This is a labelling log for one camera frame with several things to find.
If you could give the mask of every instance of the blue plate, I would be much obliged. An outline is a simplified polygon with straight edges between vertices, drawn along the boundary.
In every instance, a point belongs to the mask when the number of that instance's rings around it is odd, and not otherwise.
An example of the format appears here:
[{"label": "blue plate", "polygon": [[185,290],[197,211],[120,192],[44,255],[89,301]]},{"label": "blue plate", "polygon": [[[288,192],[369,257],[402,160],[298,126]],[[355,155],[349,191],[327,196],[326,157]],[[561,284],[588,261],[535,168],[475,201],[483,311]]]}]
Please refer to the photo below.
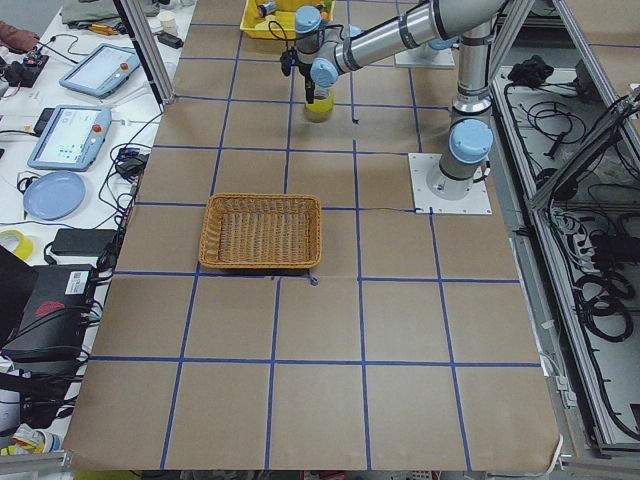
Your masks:
[{"label": "blue plate", "polygon": [[24,209],[42,220],[57,220],[69,215],[82,203],[86,192],[80,175],[52,172],[33,182],[24,192]]}]

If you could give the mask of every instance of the gray cloth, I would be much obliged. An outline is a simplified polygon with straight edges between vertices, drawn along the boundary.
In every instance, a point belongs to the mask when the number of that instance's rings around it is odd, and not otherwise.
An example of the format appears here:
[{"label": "gray cloth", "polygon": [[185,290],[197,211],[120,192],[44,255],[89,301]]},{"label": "gray cloth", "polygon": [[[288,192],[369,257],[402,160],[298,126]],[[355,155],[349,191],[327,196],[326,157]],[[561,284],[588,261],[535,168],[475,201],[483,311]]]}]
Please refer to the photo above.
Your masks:
[{"label": "gray cloth", "polygon": [[[160,12],[157,0],[138,0],[147,17],[154,17]],[[62,23],[117,23],[118,11],[113,0],[63,0]]]}]

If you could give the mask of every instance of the blue joint cap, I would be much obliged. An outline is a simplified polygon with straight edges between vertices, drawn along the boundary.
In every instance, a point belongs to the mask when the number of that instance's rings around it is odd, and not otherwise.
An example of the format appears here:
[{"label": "blue joint cap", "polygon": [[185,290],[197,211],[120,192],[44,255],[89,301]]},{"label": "blue joint cap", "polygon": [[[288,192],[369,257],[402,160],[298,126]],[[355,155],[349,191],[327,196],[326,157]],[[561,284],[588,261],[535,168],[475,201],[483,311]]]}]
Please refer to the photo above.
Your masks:
[{"label": "blue joint cap", "polygon": [[296,10],[296,33],[304,35],[305,33],[313,32],[320,26],[322,17],[316,7],[311,5],[305,5]]},{"label": "blue joint cap", "polygon": [[357,27],[355,25],[349,25],[349,36],[350,37],[357,37],[358,35],[360,35],[364,30],[362,30],[360,27]]},{"label": "blue joint cap", "polygon": [[338,70],[326,58],[317,57],[311,64],[311,79],[323,88],[338,81]]},{"label": "blue joint cap", "polygon": [[463,120],[453,127],[449,136],[451,153],[468,165],[480,163],[489,154],[492,145],[493,132],[480,120]]},{"label": "blue joint cap", "polygon": [[458,43],[458,37],[453,37],[449,40],[441,40],[439,38],[429,40],[429,46],[434,50],[446,50],[447,48],[453,47],[456,43]]}]

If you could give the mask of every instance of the gray floor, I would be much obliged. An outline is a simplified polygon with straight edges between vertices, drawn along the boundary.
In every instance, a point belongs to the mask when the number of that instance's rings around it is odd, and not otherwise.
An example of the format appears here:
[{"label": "gray floor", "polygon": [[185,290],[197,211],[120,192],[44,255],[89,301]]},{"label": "gray floor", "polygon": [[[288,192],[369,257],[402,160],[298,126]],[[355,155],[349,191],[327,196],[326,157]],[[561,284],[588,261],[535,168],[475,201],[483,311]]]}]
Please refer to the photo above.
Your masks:
[{"label": "gray floor", "polygon": [[1,0],[0,19],[42,35],[61,5],[62,0]]}]

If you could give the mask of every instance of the yellow tape roll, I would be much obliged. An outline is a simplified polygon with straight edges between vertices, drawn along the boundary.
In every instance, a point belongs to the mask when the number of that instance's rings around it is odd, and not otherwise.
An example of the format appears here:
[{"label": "yellow tape roll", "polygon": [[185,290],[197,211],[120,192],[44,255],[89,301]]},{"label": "yellow tape roll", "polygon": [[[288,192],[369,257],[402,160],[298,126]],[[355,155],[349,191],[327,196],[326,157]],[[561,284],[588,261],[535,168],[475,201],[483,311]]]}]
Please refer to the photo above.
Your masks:
[{"label": "yellow tape roll", "polygon": [[18,230],[0,232],[0,245],[13,253],[20,260],[27,260],[33,253],[33,242]]}]

